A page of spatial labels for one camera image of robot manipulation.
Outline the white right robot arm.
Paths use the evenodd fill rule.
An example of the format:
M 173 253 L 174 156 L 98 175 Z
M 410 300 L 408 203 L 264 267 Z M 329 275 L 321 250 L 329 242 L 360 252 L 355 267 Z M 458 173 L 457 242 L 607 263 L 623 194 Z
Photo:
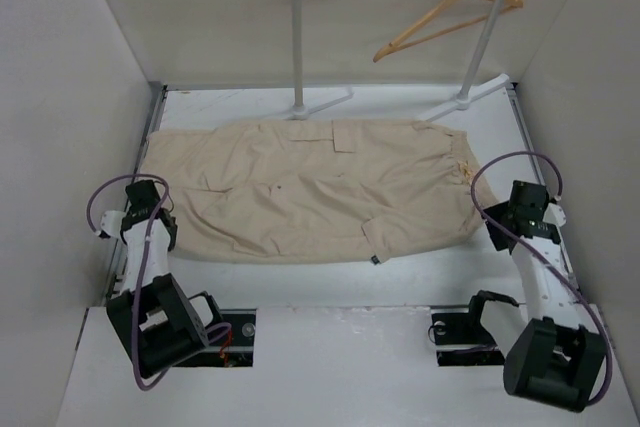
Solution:
M 564 215 L 544 186 L 524 181 L 482 212 L 495 249 L 515 264 L 525 302 L 481 290 L 470 300 L 464 331 L 475 342 L 493 339 L 509 395 L 579 413 L 606 371 L 608 347 L 582 321 L 561 270 Z

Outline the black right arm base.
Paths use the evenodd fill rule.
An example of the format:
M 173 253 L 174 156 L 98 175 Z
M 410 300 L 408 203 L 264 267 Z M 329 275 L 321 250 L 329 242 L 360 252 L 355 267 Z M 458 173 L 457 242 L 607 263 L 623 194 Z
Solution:
M 468 312 L 436 311 L 427 335 L 439 367 L 502 366 L 504 356 L 493 337 Z

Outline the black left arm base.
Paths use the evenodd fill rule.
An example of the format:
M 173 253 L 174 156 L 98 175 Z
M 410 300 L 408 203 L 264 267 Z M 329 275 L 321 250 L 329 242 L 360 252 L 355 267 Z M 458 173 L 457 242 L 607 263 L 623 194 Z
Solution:
M 180 368 L 245 368 L 253 366 L 256 338 L 256 310 L 223 310 L 231 333 L 212 347 L 178 364 Z

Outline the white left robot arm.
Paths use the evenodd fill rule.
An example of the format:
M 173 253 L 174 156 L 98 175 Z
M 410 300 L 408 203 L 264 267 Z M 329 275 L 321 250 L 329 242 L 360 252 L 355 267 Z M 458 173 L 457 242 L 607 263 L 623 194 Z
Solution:
M 98 223 L 92 207 L 107 187 L 128 180 L 126 211 L 109 210 Z M 121 291 L 107 301 L 106 312 L 131 363 L 142 391 L 154 388 L 168 370 L 232 337 L 214 298 L 203 291 L 209 311 L 197 312 L 192 299 L 169 269 L 169 253 L 176 247 L 178 226 L 170 208 L 168 182 L 153 174 L 127 174 L 106 181 L 91 195 L 86 219 L 102 239 L 118 239 L 126 246 L 126 271 Z

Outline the beige cargo trousers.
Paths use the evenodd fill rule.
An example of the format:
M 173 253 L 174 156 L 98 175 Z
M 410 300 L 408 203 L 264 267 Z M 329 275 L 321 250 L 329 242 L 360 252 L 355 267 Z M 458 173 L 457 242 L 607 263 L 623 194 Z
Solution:
M 268 120 L 162 130 L 144 173 L 165 179 L 177 252 L 242 264 L 326 264 L 468 240 L 496 198 L 465 132 L 413 119 Z

